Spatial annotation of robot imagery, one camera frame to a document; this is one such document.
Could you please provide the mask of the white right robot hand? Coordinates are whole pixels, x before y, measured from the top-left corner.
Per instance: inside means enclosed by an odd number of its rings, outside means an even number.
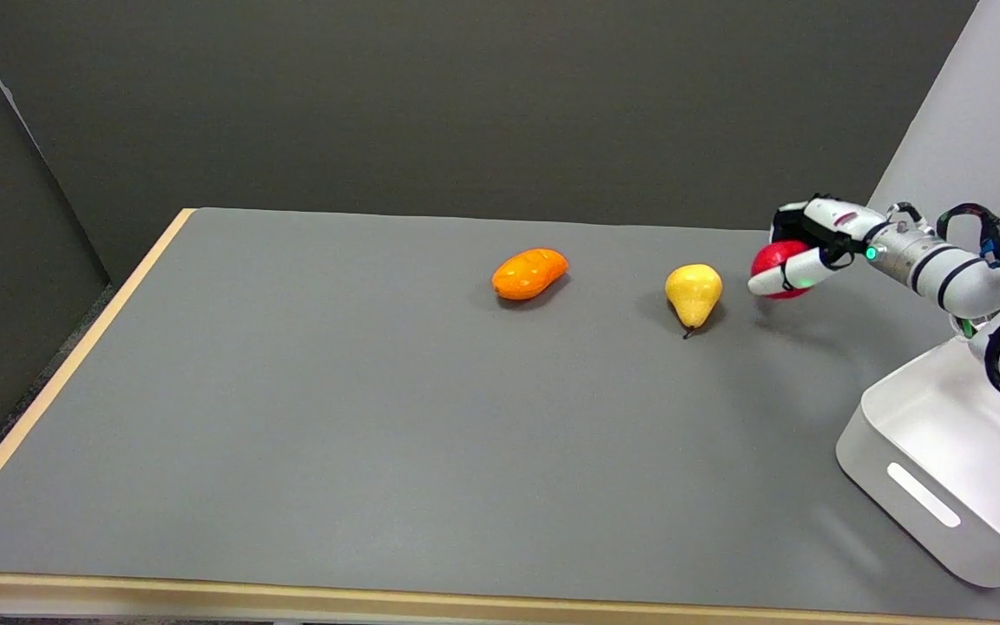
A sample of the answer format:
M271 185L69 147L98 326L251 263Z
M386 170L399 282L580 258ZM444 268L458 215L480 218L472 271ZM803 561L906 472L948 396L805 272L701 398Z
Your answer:
M798 241L806 249L755 273L747 290L754 296L781 299L814 288L864 256L885 224L884 214L831 195L786 203L773 214L770 242Z

